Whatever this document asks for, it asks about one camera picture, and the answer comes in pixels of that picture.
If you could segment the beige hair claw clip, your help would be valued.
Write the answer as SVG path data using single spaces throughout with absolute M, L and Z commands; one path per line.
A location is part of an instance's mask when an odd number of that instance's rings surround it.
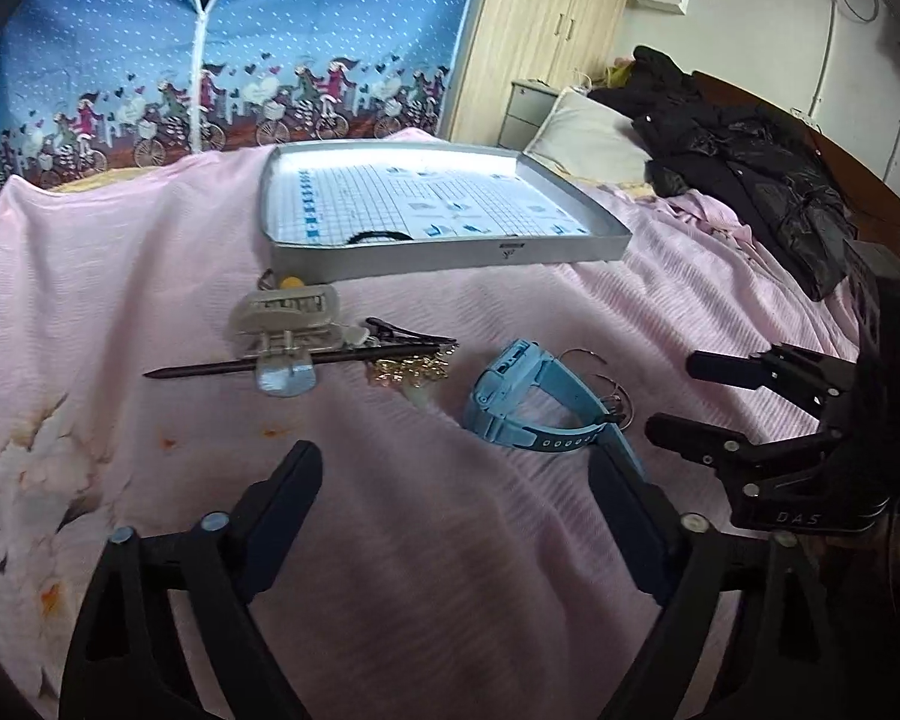
M 292 398 L 317 385 L 317 355 L 357 348 L 368 340 L 360 325 L 338 322 L 340 298 L 333 286 L 295 286 L 255 291 L 230 312 L 230 341 L 253 362 L 256 388 Z

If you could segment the wooden headboard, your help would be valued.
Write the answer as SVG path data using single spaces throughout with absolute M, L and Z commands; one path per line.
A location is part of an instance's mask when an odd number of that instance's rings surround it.
M 886 245 L 900 258 L 900 198 L 878 179 L 875 172 L 870 171 L 865 164 L 819 130 L 806 125 L 802 119 L 788 114 L 775 104 L 768 103 L 766 99 L 703 71 L 694 70 L 692 78 L 709 103 L 725 106 L 760 104 L 772 114 L 779 114 L 782 121 L 818 153 L 831 172 L 837 188 L 844 195 L 845 204 L 860 232 L 860 238 Z

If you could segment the grey bedside drawers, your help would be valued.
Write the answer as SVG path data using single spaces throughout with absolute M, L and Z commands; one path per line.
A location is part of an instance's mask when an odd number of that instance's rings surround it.
M 514 80 L 497 137 L 500 148 L 525 149 L 546 121 L 557 96 L 559 91 L 546 83 Z

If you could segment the wooden wardrobe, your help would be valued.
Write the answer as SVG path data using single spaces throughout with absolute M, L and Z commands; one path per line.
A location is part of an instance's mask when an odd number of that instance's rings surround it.
M 453 142 L 492 145 L 515 82 L 554 89 L 598 78 L 628 0 L 471 0 L 440 122 Z

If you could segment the pink bed sheet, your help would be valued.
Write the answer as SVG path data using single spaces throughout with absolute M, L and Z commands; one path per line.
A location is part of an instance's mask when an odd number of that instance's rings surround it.
M 297 440 L 323 486 L 261 632 L 318 718 L 592 718 L 652 622 L 590 496 L 583 454 L 519 454 L 460 424 L 515 338 L 600 369 L 641 415 L 756 440 L 809 417 L 686 376 L 696 349 L 792 343 L 852 358 L 845 291 L 810 301 L 706 197 L 598 201 L 632 234 L 613 263 L 418 273 L 341 286 L 350 322 L 457 340 L 419 395 L 329 366 L 310 394 L 250 376 L 155 380 L 224 359 L 227 319 L 265 266 L 259 149 L 178 161 L 80 193 L 0 195 L 0 663 L 45 717 L 98 555 L 121 525 L 180 532 L 228 509 Z

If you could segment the black jacket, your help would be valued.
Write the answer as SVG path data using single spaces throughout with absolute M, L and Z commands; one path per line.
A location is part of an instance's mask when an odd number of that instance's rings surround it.
M 764 103 L 719 103 L 647 46 L 634 49 L 622 82 L 589 98 L 631 121 L 658 197 L 697 190 L 727 205 L 813 301 L 847 277 L 844 244 L 857 229 L 792 117 Z

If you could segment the white pillow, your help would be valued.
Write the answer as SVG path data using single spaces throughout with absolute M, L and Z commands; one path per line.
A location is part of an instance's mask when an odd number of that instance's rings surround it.
M 590 184 L 642 184 L 650 154 L 628 117 L 563 89 L 523 153 L 557 174 Z

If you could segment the black alligator hair clip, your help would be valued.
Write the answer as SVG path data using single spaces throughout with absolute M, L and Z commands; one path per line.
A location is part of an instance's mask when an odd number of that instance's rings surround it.
M 401 328 L 391 322 L 379 319 L 379 317 L 365 317 L 364 327 L 368 330 L 368 336 L 378 344 L 393 346 L 434 346 L 437 349 L 453 349 L 458 341 L 454 338 L 442 337 L 442 335 L 430 335 L 419 333 L 408 328 Z

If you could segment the gold chain jewelry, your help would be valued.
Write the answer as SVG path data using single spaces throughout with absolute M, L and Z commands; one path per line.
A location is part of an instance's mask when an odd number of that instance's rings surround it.
M 421 388 L 447 379 L 450 361 L 442 355 L 382 358 L 368 365 L 368 380 L 379 387 Z

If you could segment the grey tray with grid paper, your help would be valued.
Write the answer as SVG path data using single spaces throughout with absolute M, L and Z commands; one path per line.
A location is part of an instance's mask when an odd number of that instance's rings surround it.
M 614 262 L 631 240 L 610 210 L 525 154 L 439 140 L 278 146 L 258 200 L 271 270 L 307 283 Z

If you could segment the light blue watch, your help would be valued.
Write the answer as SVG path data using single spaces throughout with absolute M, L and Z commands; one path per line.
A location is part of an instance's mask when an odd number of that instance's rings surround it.
M 606 445 L 644 476 L 624 437 L 634 416 L 631 395 L 600 355 L 583 348 L 553 355 L 519 338 L 479 374 L 461 426 L 487 444 L 540 454 Z

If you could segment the blue fabric wardrobe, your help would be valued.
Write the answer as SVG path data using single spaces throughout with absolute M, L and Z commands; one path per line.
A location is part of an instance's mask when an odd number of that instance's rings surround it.
M 22 0 L 0 34 L 0 177 L 436 132 L 468 5 Z

